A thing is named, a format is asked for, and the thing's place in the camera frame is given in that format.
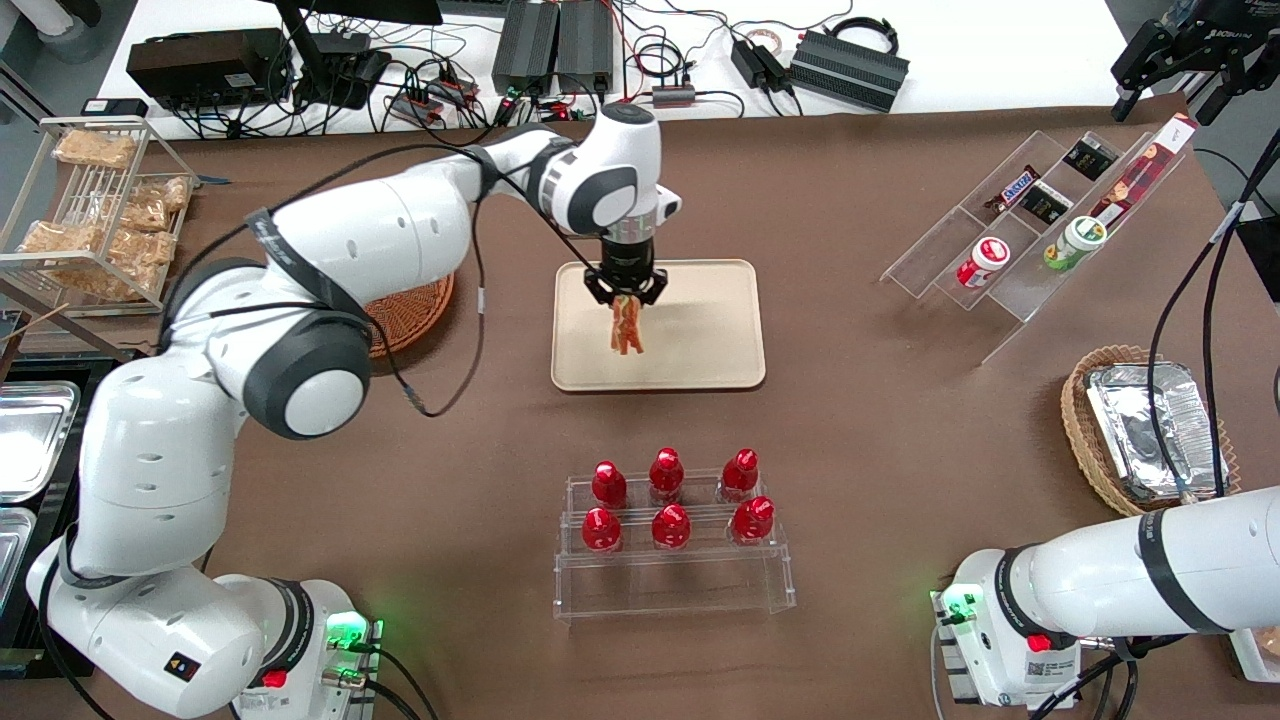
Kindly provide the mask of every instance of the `chocolate bar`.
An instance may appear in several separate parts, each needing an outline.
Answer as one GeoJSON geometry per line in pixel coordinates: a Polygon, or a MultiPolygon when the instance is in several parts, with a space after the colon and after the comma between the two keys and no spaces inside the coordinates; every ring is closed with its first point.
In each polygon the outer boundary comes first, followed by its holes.
{"type": "Polygon", "coordinates": [[[1019,205],[1051,225],[1071,209],[1071,201],[1061,192],[1044,184],[1044,181],[1036,181],[1019,205]]]}
{"type": "Polygon", "coordinates": [[[1036,172],[1036,168],[1027,165],[1023,169],[1023,174],[1018,176],[1018,178],[1014,182],[1009,183],[1005,187],[1005,190],[1000,191],[1000,195],[983,202],[982,206],[989,210],[995,210],[996,214],[998,215],[1005,210],[1012,208],[1014,204],[1018,202],[1018,199],[1021,197],[1023,193],[1025,193],[1028,190],[1030,190],[1032,183],[1034,183],[1038,179],[1039,179],[1039,173],[1036,172]]]}
{"type": "Polygon", "coordinates": [[[1082,137],[1075,141],[1075,147],[1071,147],[1071,150],[1066,152],[1062,161],[1079,170],[1082,176],[1089,178],[1091,181],[1096,181],[1102,177],[1102,173],[1107,172],[1107,168],[1114,165],[1117,159],[1120,159],[1120,156],[1103,146],[1101,142],[1093,140],[1092,137],[1082,137]]]}

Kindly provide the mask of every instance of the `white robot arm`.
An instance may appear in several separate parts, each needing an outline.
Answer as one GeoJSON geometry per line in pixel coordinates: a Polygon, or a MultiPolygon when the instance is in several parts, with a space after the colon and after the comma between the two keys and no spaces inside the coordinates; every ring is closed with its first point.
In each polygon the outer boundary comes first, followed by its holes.
{"type": "Polygon", "coordinates": [[[1277,598],[1280,488],[1268,488],[978,551],[938,607],[980,700],[1034,708],[1079,671],[1079,638],[1280,625],[1277,598]]]}
{"type": "Polygon", "coordinates": [[[457,269],[468,205],[489,193],[602,234],[593,293],[652,302],[666,282],[653,269],[653,231],[680,209],[659,169],[657,120],[614,104],[581,145],[526,126],[466,155],[252,215],[266,265],[230,259],[193,274],[170,300],[164,351],[97,389],[78,527],[27,577],[49,626],[178,717],[234,701],[244,720],[340,719],[353,680],[334,673],[358,659],[335,644],[367,639],[346,593],[324,580],[212,580],[191,566],[223,533],[241,427],[252,416],[307,439],[351,420],[370,377],[364,305],[457,269]]]}

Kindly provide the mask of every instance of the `beige tray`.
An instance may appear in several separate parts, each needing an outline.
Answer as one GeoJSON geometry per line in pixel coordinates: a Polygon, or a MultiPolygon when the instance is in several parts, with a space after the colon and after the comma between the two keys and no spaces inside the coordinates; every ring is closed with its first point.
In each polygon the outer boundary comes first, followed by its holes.
{"type": "Polygon", "coordinates": [[[612,311],[582,286],[582,265],[556,273],[552,382],[564,392],[740,389],[764,382],[755,268],[746,260],[666,260],[658,302],[640,313],[643,355],[609,348],[612,311]]]}

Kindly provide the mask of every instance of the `aluminum foil container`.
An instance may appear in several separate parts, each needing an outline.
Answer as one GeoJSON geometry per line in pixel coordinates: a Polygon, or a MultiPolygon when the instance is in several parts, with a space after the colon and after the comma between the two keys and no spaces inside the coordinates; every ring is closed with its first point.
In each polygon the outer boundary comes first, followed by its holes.
{"type": "Polygon", "coordinates": [[[0,384],[0,503],[40,495],[76,419],[79,388],[64,382],[0,384]]]}
{"type": "Polygon", "coordinates": [[[27,552],[27,541],[36,527],[36,515],[26,507],[0,507],[0,612],[18,582],[18,566],[27,552]]]}
{"type": "MultiPolygon", "coordinates": [[[[1160,455],[1151,427],[1147,365],[1097,368],[1085,373],[1084,387],[1124,489],[1144,502],[1179,500],[1179,487],[1160,455]]],[[[1201,498],[1213,497],[1208,413],[1196,379],[1184,365],[1156,364],[1156,418],[1187,491],[1201,498]]],[[[1226,462],[1219,461],[1225,478],[1226,462]]]]}

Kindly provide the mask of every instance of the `wicker basket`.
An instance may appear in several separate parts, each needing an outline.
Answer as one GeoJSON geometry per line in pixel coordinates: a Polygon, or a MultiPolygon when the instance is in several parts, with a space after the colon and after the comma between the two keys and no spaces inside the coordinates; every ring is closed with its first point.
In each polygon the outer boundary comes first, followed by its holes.
{"type": "MultiPolygon", "coordinates": [[[[451,297],[453,297],[453,275],[375,300],[365,305],[365,311],[372,315],[387,331],[387,341],[390,342],[392,352],[399,352],[431,329],[431,325],[444,314],[451,297]]],[[[369,356],[381,357],[383,355],[387,355],[387,347],[383,346],[381,338],[375,332],[369,356]]]]}
{"type": "MultiPolygon", "coordinates": [[[[1071,452],[1080,465],[1084,477],[1093,486],[1093,491],[1102,500],[1121,515],[1142,515],[1151,510],[1176,506],[1176,501],[1138,502],[1124,491],[1120,478],[1116,477],[1111,465],[1111,454],[1107,451],[1102,430],[1098,429],[1093,419],[1093,409],[1084,392],[1084,374],[1094,368],[1115,365],[1117,363],[1146,363],[1147,351],[1132,345],[1111,345],[1100,347],[1082,359],[1071,374],[1062,384],[1062,427],[1066,428],[1066,437],[1071,441],[1071,452]]],[[[1222,456],[1226,459],[1228,495],[1240,491],[1239,465],[1235,461],[1235,451],[1231,441],[1222,429],[1222,419],[1217,421],[1219,437],[1222,441],[1222,456]]]]}

